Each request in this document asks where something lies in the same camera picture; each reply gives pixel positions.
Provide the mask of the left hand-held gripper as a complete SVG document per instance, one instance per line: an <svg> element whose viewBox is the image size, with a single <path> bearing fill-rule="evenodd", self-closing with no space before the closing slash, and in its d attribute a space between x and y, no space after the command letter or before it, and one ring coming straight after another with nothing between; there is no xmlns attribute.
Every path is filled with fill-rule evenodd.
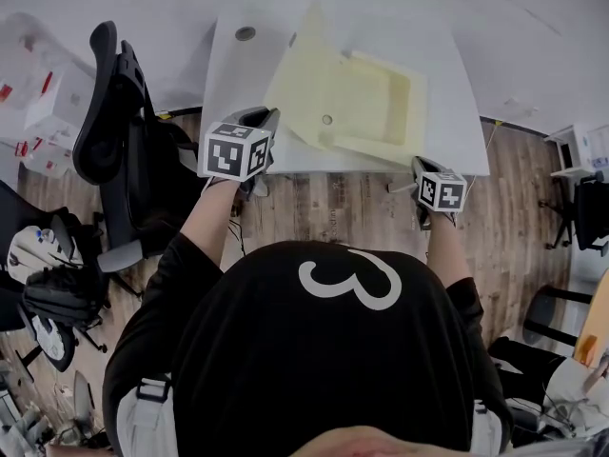
<svg viewBox="0 0 609 457"><path fill-rule="evenodd" d="M201 134L199 175L211 186L236 182L246 200L266 197L262 176L274 163L272 148L280 117L276 108L254 107L211 123Z"/></svg>

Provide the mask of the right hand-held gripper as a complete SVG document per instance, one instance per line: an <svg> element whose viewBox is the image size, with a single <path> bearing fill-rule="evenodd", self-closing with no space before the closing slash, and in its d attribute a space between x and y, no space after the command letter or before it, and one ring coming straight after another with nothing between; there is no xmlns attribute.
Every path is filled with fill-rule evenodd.
<svg viewBox="0 0 609 457"><path fill-rule="evenodd" d="M452 169L430 159L415 156L411 162L412 178L394 180L389 193L406 191L415 203L420 229L431 229L430 215L445 216L453 225L463 211L467 181Z"/></svg>

